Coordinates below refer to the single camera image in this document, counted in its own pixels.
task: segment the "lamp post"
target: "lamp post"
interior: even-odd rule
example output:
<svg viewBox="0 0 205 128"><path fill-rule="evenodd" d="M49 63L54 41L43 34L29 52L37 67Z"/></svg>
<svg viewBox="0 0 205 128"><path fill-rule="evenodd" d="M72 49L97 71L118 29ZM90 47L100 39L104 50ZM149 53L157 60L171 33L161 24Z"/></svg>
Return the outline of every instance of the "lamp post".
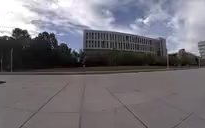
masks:
<svg viewBox="0 0 205 128"><path fill-rule="evenodd" d="M167 51L167 69L169 69L169 55L168 55L168 51Z"/></svg>

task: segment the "ground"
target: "ground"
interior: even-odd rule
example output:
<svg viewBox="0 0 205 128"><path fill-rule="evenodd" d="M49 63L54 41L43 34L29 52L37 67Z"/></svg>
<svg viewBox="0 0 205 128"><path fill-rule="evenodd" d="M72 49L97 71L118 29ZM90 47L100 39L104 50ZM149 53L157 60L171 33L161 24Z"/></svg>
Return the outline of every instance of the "ground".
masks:
<svg viewBox="0 0 205 128"><path fill-rule="evenodd" d="M0 80L0 128L205 128L205 68Z"/></svg>

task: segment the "sky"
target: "sky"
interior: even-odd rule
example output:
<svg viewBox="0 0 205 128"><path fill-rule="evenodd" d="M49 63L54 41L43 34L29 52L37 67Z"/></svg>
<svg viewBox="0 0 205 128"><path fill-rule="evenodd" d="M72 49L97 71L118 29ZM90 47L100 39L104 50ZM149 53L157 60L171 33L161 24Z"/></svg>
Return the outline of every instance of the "sky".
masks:
<svg viewBox="0 0 205 128"><path fill-rule="evenodd" d="M56 34L59 43L79 50L84 29L167 39L169 53L198 54L205 40L205 0L0 0L0 35L13 28L35 37Z"/></svg>

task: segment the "paved plaza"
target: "paved plaza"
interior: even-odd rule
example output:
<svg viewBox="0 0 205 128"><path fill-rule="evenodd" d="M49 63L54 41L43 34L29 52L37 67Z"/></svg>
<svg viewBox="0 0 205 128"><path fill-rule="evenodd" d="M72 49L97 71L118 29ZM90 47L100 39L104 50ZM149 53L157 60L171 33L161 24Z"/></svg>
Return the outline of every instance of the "paved plaza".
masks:
<svg viewBox="0 0 205 128"><path fill-rule="evenodd" d="M205 128L205 68L0 80L0 128Z"/></svg>

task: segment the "tree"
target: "tree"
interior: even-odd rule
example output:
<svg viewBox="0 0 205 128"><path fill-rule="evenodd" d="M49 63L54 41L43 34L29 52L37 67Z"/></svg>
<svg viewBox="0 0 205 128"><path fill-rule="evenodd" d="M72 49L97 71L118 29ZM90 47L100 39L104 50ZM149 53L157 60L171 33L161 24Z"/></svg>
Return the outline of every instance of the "tree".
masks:
<svg viewBox="0 0 205 128"><path fill-rule="evenodd" d="M47 41L51 45L51 49L58 47L58 41L54 33L42 32L38 34L37 40Z"/></svg>
<svg viewBox="0 0 205 128"><path fill-rule="evenodd" d="M182 56L180 58L180 62L181 62L181 65L189 65L190 64L190 59L187 56Z"/></svg>
<svg viewBox="0 0 205 128"><path fill-rule="evenodd" d="M30 34L27 30L22 30L20 28L15 28L12 31L12 37L15 40L28 40L31 39Z"/></svg>
<svg viewBox="0 0 205 128"><path fill-rule="evenodd" d="M82 49L80 49L80 50L79 50L79 62L80 62L81 64L84 64L84 62L85 62L85 57L86 57L85 52L84 52Z"/></svg>

